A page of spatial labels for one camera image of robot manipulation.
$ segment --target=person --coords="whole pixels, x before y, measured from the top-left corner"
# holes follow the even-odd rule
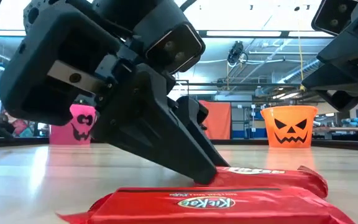
[[[15,127],[9,123],[9,119],[6,114],[0,114],[0,128],[5,129],[11,134],[15,131]]]

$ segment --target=robotic arm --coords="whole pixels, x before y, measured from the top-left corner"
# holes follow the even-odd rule
[[[93,96],[95,139],[201,184],[228,166],[200,127],[208,110],[167,97],[205,49],[172,0],[33,0],[24,25],[0,81],[9,114],[64,125],[76,97]]]

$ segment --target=ceiling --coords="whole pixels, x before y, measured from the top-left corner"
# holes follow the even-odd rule
[[[181,5],[185,0],[175,0]],[[197,30],[312,30],[311,20],[321,0],[198,0],[190,6],[185,15]],[[29,0],[2,0],[0,7],[0,30],[23,30],[22,9]],[[5,66],[18,48],[22,37],[0,38],[0,66]],[[242,41],[248,62],[238,64],[229,74],[227,59],[235,41]],[[300,66],[302,60],[313,60],[317,53],[329,44],[330,39],[235,39],[205,38],[206,50],[199,63],[185,73],[176,74],[179,80],[196,83],[275,83]],[[252,95],[257,86],[230,89],[215,86],[191,86],[195,93],[201,90],[219,90],[215,94]]]

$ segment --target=red candy wrapper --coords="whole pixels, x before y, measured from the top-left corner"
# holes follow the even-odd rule
[[[301,166],[298,170],[268,170],[258,168],[217,167],[218,174],[209,187],[301,187],[326,198],[326,180],[315,171]]]
[[[86,213],[60,217],[71,224],[354,223],[298,187],[123,188]]]

